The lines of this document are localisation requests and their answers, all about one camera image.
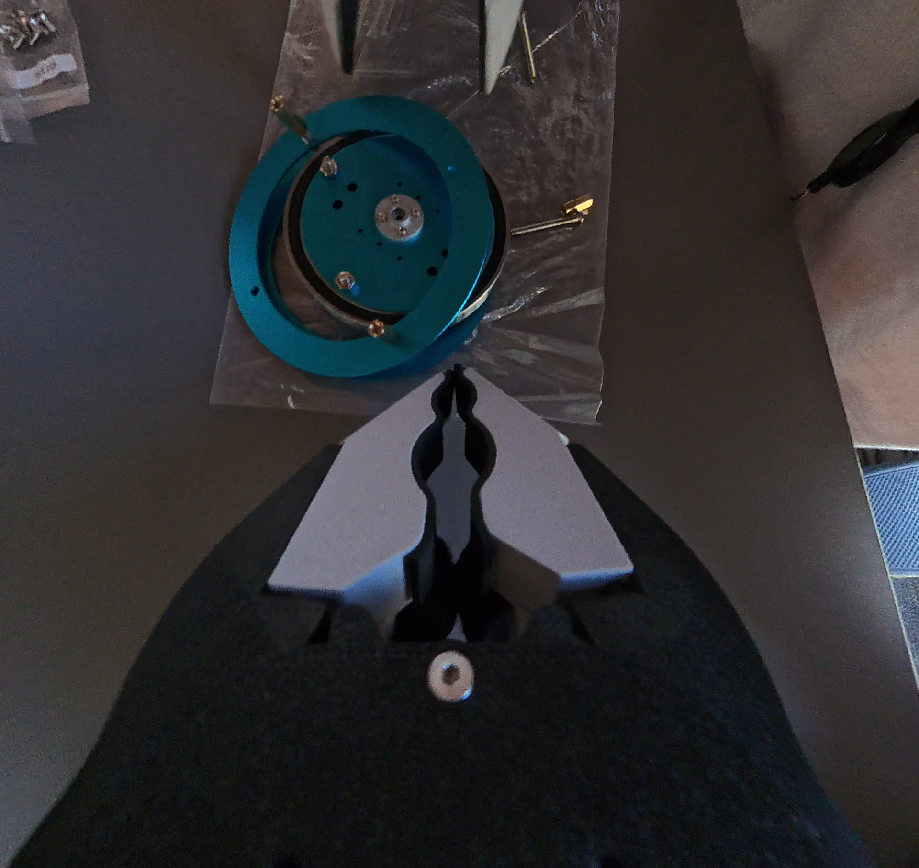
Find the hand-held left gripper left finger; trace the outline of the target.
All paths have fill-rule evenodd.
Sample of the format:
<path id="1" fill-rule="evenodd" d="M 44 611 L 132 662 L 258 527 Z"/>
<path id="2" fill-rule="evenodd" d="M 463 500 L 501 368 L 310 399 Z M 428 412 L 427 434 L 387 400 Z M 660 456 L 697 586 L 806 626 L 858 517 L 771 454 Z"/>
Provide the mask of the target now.
<path id="1" fill-rule="evenodd" d="M 454 373 L 435 374 L 342 441 L 269 591 L 361 607 L 395 640 L 457 637 L 452 558 L 430 484 L 455 392 Z"/>

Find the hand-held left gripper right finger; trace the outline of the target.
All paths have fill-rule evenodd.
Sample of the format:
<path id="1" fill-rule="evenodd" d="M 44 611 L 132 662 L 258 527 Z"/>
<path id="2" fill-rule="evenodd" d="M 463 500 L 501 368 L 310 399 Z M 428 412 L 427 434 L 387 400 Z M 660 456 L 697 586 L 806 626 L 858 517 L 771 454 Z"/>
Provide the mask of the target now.
<path id="1" fill-rule="evenodd" d="M 567 438 L 481 374 L 459 370 L 467 461 L 479 472 L 473 523 L 485 584 L 507 601 L 512 635 L 569 594 L 602 591 L 634 565 Z"/>

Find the blue round turntable assembly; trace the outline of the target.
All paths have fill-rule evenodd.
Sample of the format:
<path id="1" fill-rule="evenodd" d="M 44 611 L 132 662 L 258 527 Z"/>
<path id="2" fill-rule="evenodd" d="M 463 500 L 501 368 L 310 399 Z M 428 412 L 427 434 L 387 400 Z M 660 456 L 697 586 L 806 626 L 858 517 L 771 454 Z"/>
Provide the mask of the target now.
<path id="1" fill-rule="evenodd" d="M 236 305 L 284 364 L 334 379 L 422 372 L 476 332 L 507 239 L 497 188 L 435 110 L 366 95 L 285 128 L 250 173 L 229 236 Z M 367 334 L 376 318 L 397 340 Z"/>

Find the grey desk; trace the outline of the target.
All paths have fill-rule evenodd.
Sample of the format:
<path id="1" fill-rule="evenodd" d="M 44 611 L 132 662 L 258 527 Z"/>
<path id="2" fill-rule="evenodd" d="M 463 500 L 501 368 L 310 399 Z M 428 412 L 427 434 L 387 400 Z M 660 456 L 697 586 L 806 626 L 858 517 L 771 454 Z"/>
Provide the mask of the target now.
<path id="1" fill-rule="evenodd" d="M 2 145 L 2 865 L 212 546 L 348 416 L 209 404 L 290 0 L 68 0 L 91 104 Z M 600 426 L 879 866 L 917 687 L 735 0 L 621 0 Z"/>

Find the clear plastic bag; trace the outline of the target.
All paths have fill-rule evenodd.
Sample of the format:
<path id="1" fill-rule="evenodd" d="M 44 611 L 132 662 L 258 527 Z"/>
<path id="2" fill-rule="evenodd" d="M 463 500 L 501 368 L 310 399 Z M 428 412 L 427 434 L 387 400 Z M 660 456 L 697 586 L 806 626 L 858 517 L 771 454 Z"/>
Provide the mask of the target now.
<path id="1" fill-rule="evenodd" d="M 359 0 L 353 71 L 342 71 L 320 0 L 291 0 L 273 95 L 305 119 L 366 95 L 399 96 L 447 118 L 469 141 L 504 206 L 504 259 L 476 332 L 422 372 L 334 379 L 284 364 L 259 344 L 233 290 L 211 402 L 372 415 L 422 378 L 470 368 L 543 418 L 593 424 L 604 376 L 604 312 L 618 0 L 524 0 L 538 78 L 518 21 L 491 93 L 482 91 L 482 0 Z M 574 228 L 512 238 L 591 195 Z"/>

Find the pile of small hardware bags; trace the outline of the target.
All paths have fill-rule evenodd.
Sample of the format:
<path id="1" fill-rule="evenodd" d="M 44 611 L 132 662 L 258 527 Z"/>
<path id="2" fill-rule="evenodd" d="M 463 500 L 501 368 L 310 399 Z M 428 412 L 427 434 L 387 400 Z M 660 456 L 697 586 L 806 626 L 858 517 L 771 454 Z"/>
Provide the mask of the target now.
<path id="1" fill-rule="evenodd" d="M 32 121 L 90 102 L 68 0 L 1 0 L 1 142 L 29 143 Z"/>

